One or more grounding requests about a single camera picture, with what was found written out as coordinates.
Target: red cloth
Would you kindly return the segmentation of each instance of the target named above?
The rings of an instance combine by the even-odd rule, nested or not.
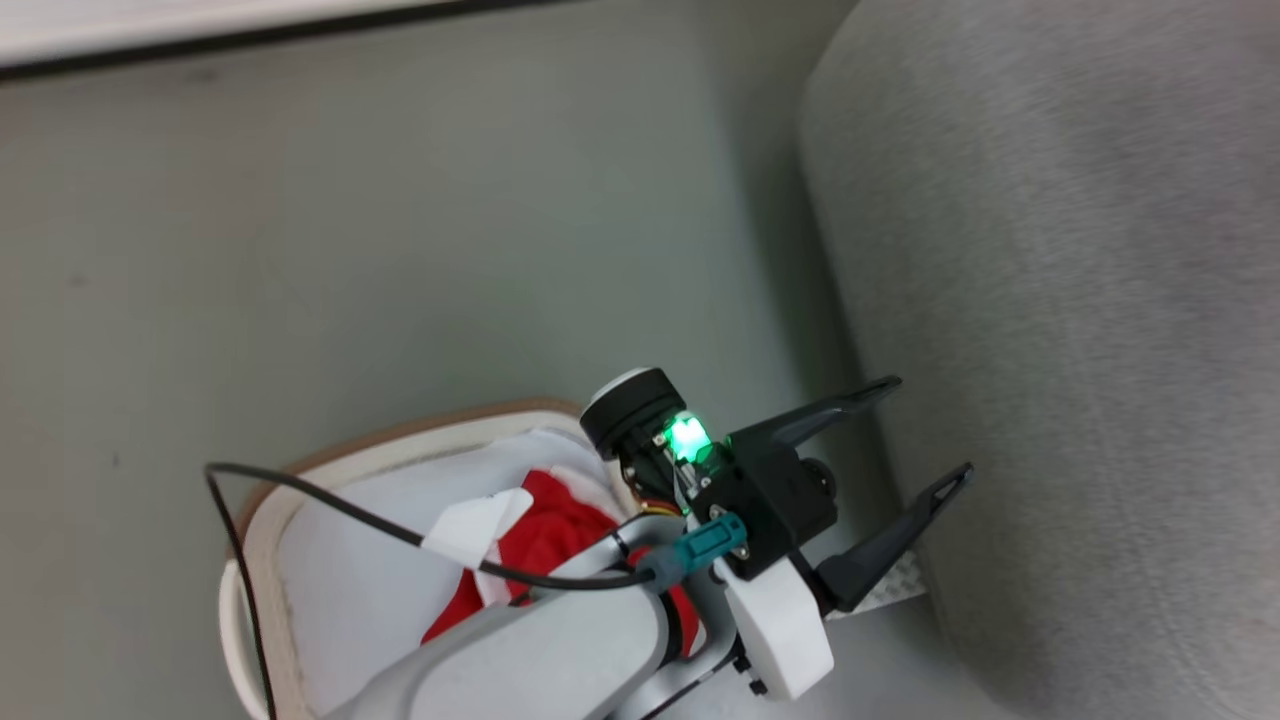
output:
[[[575,498],[570,487],[552,473],[531,470],[521,487],[534,496],[534,505],[498,539],[498,556],[507,568],[547,575],[618,527],[602,510]],[[634,552],[628,562],[634,564],[641,555],[643,550]],[[529,589],[512,580],[506,584],[511,597],[520,597]],[[684,638],[681,650],[689,656],[698,634],[698,612],[684,588],[672,588],[671,597],[680,616]],[[475,573],[463,570],[457,592],[422,635],[422,643],[439,637],[483,607],[484,598],[476,585]]]

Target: black cable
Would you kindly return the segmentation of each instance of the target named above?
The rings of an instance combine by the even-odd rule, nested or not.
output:
[[[253,629],[253,650],[257,652],[257,667],[262,674],[262,694],[266,696],[266,716],[270,720],[276,720],[275,693],[271,691],[271,675],[266,670],[266,651],[262,648],[262,629],[257,614],[257,597],[253,594],[253,582],[248,577],[248,562],[244,561],[244,547],[239,541],[239,533],[236,532],[236,521],[232,520],[232,514],[227,510],[227,502],[223,500],[223,492],[218,487],[216,475],[219,473],[241,475],[278,486],[291,487],[315,500],[319,500],[343,515],[360,520],[370,528],[381,530],[396,539],[412,544],[413,547],[422,546],[422,536],[421,533],[415,533],[403,525],[392,523],[385,518],[374,515],[364,507],[352,505],[320,486],[308,483],[297,475],[268,470],[265,468],[255,468],[252,465],[241,465],[238,462],[209,462],[205,465],[205,482],[209,484],[210,495],[214,496],[214,505],[218,506],[218,516],[223,521],[223,529],[227,530],[227,539],[232,543],[232,553],[236,556],[236,566],[239,570],[241,582],[244,583],[244,598],[248,602],[248,618]],[[531,575],[512,568],[504,568],[502,565],[489,562],[488,560],[480,562],[480,571],[531,587],[558,591],[607,591],[639,585],[653,579],[653,570],[643,570],[640,573],[613,578],[553,578],[548,575]]]

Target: robotic arm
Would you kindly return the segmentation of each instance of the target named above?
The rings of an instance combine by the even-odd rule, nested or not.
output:
[[[654,579],[600,592],[535,591],[489,607],[374,678],[328,720],[614,717],[660,714],[727,665],[756,694],[797,697],[832,667],[822,619],[851,611],[973,477],[963,465],[872,538],[810,568],[801,544],[836,521],[829,470],[796,447],[870,409],[884,378],[713,441],[658,369],[605,386],[581,416],[637,495],[684,518],[644,515],[562,565],[557,577],[616,573],[631,551]],[[659,593],[680,582],[707,632],[678,657]],[[502,678],[494,687],[493,678]]]

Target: basket handle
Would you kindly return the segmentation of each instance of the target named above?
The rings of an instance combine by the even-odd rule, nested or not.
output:
[[[223,579],[218,585],[218,626],[223,635],[223,657],[227,660],[227,673],[232,676],[236,694],[241,705],[253,720],[269,720],[266,697],[255,679],[257,675],[257,656],[244,638],[250,634],[246,616],[248,600],[244,597],[239,568],[234,560],[228,560],[223,568]]]

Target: floor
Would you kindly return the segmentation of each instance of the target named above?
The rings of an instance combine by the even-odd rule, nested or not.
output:
[[[0,87],[0,703],[238,716],[197,470],[660,365],[730,430],[859,380],[792,151],[851,0],[593,0]],[[893,511],[823,447],[847,544]],[[992,717],[925,601],[795,707]]]

